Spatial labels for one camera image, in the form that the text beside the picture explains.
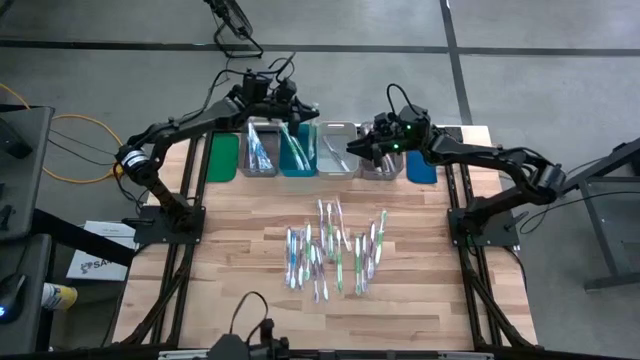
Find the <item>plastic bin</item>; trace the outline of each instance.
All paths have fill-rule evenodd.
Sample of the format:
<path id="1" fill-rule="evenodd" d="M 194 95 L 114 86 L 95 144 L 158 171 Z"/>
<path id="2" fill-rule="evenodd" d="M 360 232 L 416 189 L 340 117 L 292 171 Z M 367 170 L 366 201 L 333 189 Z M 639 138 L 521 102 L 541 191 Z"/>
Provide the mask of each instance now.
<path id="1" fill-rule="evenodd" d="M 240 147 L 238 151 L 238 169 L 246 177 L 274 177 L 278 174 L 278 163 L 280 154 L 280 128 L 278 123 L 268 120 L 253 120 L 253 125 L 258 133 L 258 138 L 269 156 L 272 169 L 260 170 L 249 167 L 249 139 L 248 127 L 240 135 Z"/>
<path id="2" fill-rule="evenodd" d="M 338 153 L 347 165 L 348 171 L 333 157 L 325 144 L 323 137 L 327 137 L 331 147 Z M 358 138 L 358 129 L 351 122 L 323 122 L 318 124 L 316 149 L 318 156 L 318 176 L 331 180 L 352 179 L 360 166 L 360 158 L 347 152 L 347 143 Z"/>
<path id="3" fill-rule="evenodd" d="M 363 138 L 372 127 L 372 122 L 360 124 L 360 138 Z M 387 156 L 393 161 L 394 171 L 377 171 L 372 161 L 360 159 L 360 177 L 366 180 L 383 181 L 394 180 L 398 177 L 398 174 L 404 169 L 404 157 L 401 154 L 388 154 Z"/>
<path id="4" fill-rule="evenodd" d="M 300 124 L 298 128 L 298 141 L 307 158 L 309 157 L 309 124 Z M 293 152 L 285 139 L 284 133 L 280 132 L 280 172 L 287 177 L 311 177 L 316 174 L 316 161 L 318 156 L 309 159 L 311 170 L 298 170 Z"/>

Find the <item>gray floor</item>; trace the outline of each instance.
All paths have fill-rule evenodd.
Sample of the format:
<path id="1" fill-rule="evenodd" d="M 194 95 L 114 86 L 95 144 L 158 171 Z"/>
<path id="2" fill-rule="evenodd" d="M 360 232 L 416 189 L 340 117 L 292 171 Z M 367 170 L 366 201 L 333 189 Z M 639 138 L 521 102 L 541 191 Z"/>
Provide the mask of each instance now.
<path id="1" fill-rule="evenodd" d="M 0 21 L 0 36 L 211 42 L 214 24 L 202 2 L 161 3 L 21 0 Z M 265 44 L 447 45 L 438 0 L 239 3 L 253 22 L 256 39 Z M 449 5 L 460 46 L 640 48 L 640 3 L 634 0 L 449 0 Z M 231 67 L 259 68 L 279 55 L 233 61 Z M 494 142 L 529 146 L 571 168 L 640 136 L 640 57 L 462 56 L 460 61 L 473 122 L 488 125 Z M 125 139 L 199 106 L 224 63 L 218 52 L 1 48 L 0 82 L 32 104 L 55 107 L 58 114 L 96 117 Z M 415 103 L 428 107 L 437 123 L 461 123 L 448 54 L 299 53 L 295 63 L 301 98 L 318 102 L 325 119 L 364 121 L 386 111 L 384 88 L 396 82 Z M 4 102 L 16 100 L 0 92 Z M 60 120 L 54 128 L 115 149 L 108 136 L 89 124 Z M 55 134 L 52 138 L 74 145 Z M 74 149 L 110 161 L 106 155 Z M 91 178 L 106 170 L 54 148 L 46 161 L 70 177 Z M 113 181 L 77 186 L 48 176 L 43 176 L 38 206 L 74 223 L 134 213 Z M 538 231 L 521 240 L 540 344 L 640 358 L 640 286 L 590 294 L 582 289 L 586 280 L 607 275 L 584 205 L 554 211 Z M 104 313 L 112 307 L 103 303 L 72 309 L 60 322 L 66 325 L 61 326 L 64 334 L 56 339 L 66 346 L 96 345 L 107 326 Z"/>

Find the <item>metal plate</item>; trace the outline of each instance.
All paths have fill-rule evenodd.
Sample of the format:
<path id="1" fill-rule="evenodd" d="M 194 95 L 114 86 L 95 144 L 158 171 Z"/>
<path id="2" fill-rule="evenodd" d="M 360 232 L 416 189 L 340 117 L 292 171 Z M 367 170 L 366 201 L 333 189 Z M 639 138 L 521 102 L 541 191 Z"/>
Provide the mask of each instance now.
<path id="1" fill-rule="evenodd" d="M 449 219 L 449 232 L 453 246 L 465 245 L 466 234 L 458 231 L 458 219 L 464 214 L 464 209 L 449 209 L 447 217 Z M 511 212 L 505 211 L 493 216 L 480 236 L 473 237 L 473 244 L 477 246 L 516 246 L 520 244 L 516 227 L 509 231 L 505 230 L 506 224 L 513 223 Z"/>
<path id="2" fill-rule="evenodd" d="M 199 244 L 204 228 L 206 208 L 194 210 L 194 227 L 189 232 L 172 232 L 169 221 L 162 213 L 160 206 L 145 206 L 140 211 L 140 219 L 153 219 L 151 225 L 138 225 L 133 241 L 139 244 Z"/>

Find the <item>yellow cable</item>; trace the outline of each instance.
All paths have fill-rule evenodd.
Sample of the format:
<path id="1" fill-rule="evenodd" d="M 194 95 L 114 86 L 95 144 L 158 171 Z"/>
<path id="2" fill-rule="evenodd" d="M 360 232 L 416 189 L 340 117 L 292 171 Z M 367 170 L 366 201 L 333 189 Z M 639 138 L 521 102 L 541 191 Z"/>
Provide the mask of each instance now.
<path id="1" fill-rule="evenodd" d="M 3 83 L 0 83 L 0 87 L 7 90 L 11 95 L 15 96 L 18 100 L 20 100 L 20 102 L 22 103 L 22 105 L 24 105 L 25 108 L 27 109 L 31 109 L 29 107 L 29 104 L 22 98 L 22 96 L 18 95 L 15 91 L 11 90 L 11 88 L 9 88 L 8 86 L 4 85 Z M 102 123 L 99 120 L 96 120 L 94 118 L 90 118 L 88 116 L 84 116 L 84 115 L 78 115 L 78 114 L 62 114 L 62 115 L 58 115 L 58 116 L 54 116 L 51 120 L 57 120 L 57 119 L 63 119 L 63 118 L 74 118 L 74 119 L 82 119 L 82 120 L 86 120 L 89 122 L 92 122 L 100 127 L 102 127 L 103 129 L 107 130 L 107 132 L 118 142 L 118 145 L 122 146 L 122 141 L 120 140 L 120 138 L 118 137 L 118 135 L 116 135 L 115 132 L 113 132 L 113 130 L 111 130 L 110 127 L 108 127 L 107 125 L 105 125 L 104 123 Z M 72 184 L 93 184 L 93 183 L 97 183 L 100 182 L 102 180 L 108 179 L 109 177 L 113 176 L 113 172 L 111 170 L 107 171 L 106 174 L 104 174 L 103 176 L 96 178 L 96 179 L 89 179 L 89 180 L 78 180 L 78 179 L 70 179 L 70 178 L 66 178 L 66 177 L 62 177 L 60 175 L 54 174 L 51 170 L 45 168 L 44 166 L 42 167 L 42 170 L 47 173 L 47 175 L 51 176 L 52 178 L 56 179 L 56 180 L 60 180 L 60 181 L 65 181 L 68 183 L 72 183 Z M 122 176 L 122 167 L 118 166 L 116 168 L 116 173 L 118 176 Z"/>

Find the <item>wooden table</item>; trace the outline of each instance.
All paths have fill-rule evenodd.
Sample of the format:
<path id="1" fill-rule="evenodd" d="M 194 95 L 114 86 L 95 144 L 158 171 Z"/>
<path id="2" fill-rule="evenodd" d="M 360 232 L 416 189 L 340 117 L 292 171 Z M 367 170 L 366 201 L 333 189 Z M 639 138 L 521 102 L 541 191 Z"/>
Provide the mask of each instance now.
<path id="1" fill-rule="evenodd" d="M 491 144 L 487 127 L 462 130 L 467 143 Z M 176 192 L 186 153 L 187 143 L 176 144 L 161 169 L 162 179 Z M 229 331 L 242 295 L 255 290 L 269 302 L 274 335 L 289 337 L 292 348 L 471 349 L 460 261 L 450 245 L 445 217 L 450 205 L 444 169 L 438 170 L 435 185 L 413 184 L 404 172 L 391 182 L 281 175 L 246 178 L 238 172 L 229 183 L 207 184 L 205 234 L 196 247 L 180 347 L 212 346 Z M 475 167 L 470 172 L 477 196 L 501 191 L 497 172 Z M 365 231 L 370 220 L 377 220 L 380 210 L 387 209 L 382 260 L 369 292 L 358 297 L 353 254 L 343 252 L 344 294 L 337 293 L 334 266 L 327 265 L 330 300 L 315 304 L 312 283 L 302 292 L 284 287 L 285 229 L 301 228 L 309 219 L 317 231 L 316 199 L 333 200 L 336 195 L 352 234 Z M 464 204 L 462 193 L 459 198 Z M 114 341 L 130 334 L 156 300 L 166 252 L 167 246 L 154 245 L 134 259 Z M 535 343 L 518 264 L 503 249 L 486 252 L 496 301 L 523 336 Z M 489 341 L 486 312 L 479 307 L 483 334 Z M 163 338 L 170 328 L 172 308 L 170 303 Z M 263 314 L 261 301 L 250 297 L 234 332 L 246 337 Z"/>

